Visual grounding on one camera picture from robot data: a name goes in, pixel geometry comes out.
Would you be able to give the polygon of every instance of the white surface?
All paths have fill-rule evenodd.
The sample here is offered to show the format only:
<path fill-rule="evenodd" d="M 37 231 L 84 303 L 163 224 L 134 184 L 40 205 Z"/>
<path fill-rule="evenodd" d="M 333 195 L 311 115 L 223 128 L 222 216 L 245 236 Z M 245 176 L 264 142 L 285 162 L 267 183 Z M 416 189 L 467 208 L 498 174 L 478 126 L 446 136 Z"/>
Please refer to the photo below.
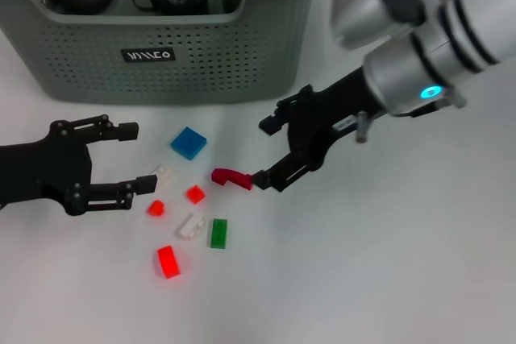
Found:
<path fill-rule="evenodd" d="M 328 13 L 327 0 L 314 0 L 299 87 L 323 89 L 367 51 L 335 47 Z M 71 218 L 51 201 L 0 212 L 0 342 L 516 342 L 514 62 L 469 83 L 461 111 L 383 118 L 362 146 L 348 136 L 321 171 L 282 194 L 209 178 L 216 167 L 268 168 L 288 151 L 285 131 L 268 138 L 257 127 L 275 102 L 56 102 L 3 37 L 0 74 L 2 144 L 40 139 L 55 119 L 108 113 L 137 121 L 140 135 L 90 147 L 94 182 L 164 163 L 177 177 L 169 197 L 137 197 L 130 212 Z M 168 146 L 186 125 L 208 138 L 193 162 Z M 182 196 L 193 184 L 207 191 L 198 209 L 229 220 L 225 251 L 174 235 L 193 208 Z M 145 213 L 158 198 L 163 219 Z M 169 244 L 183 274 L 165 280 L 153 255 Z"/>

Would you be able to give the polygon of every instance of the white lego brick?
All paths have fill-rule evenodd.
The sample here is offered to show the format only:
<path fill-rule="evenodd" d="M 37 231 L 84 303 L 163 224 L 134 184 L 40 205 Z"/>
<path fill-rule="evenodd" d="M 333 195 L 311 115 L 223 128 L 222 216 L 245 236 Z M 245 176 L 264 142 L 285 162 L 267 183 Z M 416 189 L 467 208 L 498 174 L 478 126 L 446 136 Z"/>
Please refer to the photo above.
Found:
<path fill-rule="evenodd" d="M 206 220 L 204 215 L 199 213 L 193 213 L 189 216 L 188 221 L 179 230 L 179 236 L 181 239 L 190 241 L 197 237 L 198 232 L 204 227 Z"/>
<path fill-rule="evenodd" d="M 151 175 L 158 176 L 157 189 L 162 189 L 163 187 L 170 185 L 174 177 L 172 169 L 166 164 L 160 165 L 153 173 L 151 173 Z"/>

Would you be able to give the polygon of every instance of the lego brick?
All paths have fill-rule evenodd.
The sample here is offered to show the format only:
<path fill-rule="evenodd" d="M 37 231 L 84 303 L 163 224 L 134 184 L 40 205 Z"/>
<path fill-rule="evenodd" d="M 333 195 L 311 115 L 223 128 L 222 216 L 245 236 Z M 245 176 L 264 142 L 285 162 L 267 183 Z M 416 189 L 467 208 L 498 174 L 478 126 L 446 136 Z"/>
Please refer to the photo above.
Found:
<path fill-rule="evenodd" d="M 166 279 L 179 276 L 181 271 L 177 266 L 176 256 L 172 246 L 162 247 L 157 251 L 160 260 L 161 269 Z"/>
<path fill-rule="evenodd" d="M 196 131 L 186 127 L 171 143 L 170 147 L 188 160 L 194 157 L 204 148 L 207 141 Z"/>
<path fill-rule="evenodd" d="M 225 185 L 229 180 L 231 183 L 235 183 L 243 189 L 247 189 L 249 191 L 252 189 L 252 175 L 245 175 L 230 169 L 214 169 L 214 171 L 211 173 L 211 179 L 220 185 Z"/>
<path fill-rule="evenodd" d="M 201 230 L 205 224 L 206 221 L 203 215 L 193 213 L 189 216 L 188 221 L 183 225 L 183 227 L 179 229 L 179 236 L 181 239 L 190 241 L 197 236 L 199 230 Z"/>
<path fill-rule="evenodd" d="M 212 249 L 225 249 L 226 248 L 226 233 L 227 233 L 227 220 L 226 219 L 214 219 L 213 227 L 211 229 L 211 244 Z"/>
<path fill-rule="evenodd" d="M 158 176 L 158 185 L 156 186 L 157 189 L 162 189 L 168 186 L 173 179 L 172 169 L 166 164 L 158 166 L 158 168 L 156 168 L 156 170 L 154 170 L 151 175 Z"/>
<path fill-rule="evenodd" d="M 195 205 L 206 197 L 204 191 L 202 191 L 197 185 L 186 191 L 186 197 Z"/>
<path fill-rule="evenodd" d="M 152 217 L 160 217 L 164 214 L 164 203 L 162 201 L 154 201 L 148 208 L 147 213 Z"/>

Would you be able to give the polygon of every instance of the gray storage basket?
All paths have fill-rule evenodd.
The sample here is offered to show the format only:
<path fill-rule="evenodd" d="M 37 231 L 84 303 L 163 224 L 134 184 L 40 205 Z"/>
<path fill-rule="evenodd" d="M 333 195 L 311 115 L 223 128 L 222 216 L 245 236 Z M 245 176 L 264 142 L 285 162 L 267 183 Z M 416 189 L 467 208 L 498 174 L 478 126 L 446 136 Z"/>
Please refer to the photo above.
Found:
<path fill-rule="evenodd" d="M 287 93 L 311 0 L 243 0 L 218 15 L 149 16 L 131 0 L 104 15 L 59 15 L 48 0 L 0 0 L 0 25 L 53 97 L 123 104 L 226 103 Z M 122 49 L 173 48 L 177 60 L 127 63 Z"/>

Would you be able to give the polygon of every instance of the blue lego brick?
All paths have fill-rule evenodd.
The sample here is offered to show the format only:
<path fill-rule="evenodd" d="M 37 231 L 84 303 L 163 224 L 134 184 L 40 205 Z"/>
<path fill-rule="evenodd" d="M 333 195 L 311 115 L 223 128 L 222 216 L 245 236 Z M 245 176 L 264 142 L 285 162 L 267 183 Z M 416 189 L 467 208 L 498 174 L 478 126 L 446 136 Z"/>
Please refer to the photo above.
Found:
<path fill-rule="evenodd" d="M 170 147 L 186 159 L 193 160 L 197 153 L 204 148 L 206 143 L 206 138 L 186 127 L 174 141 L 170 143 Z"/>

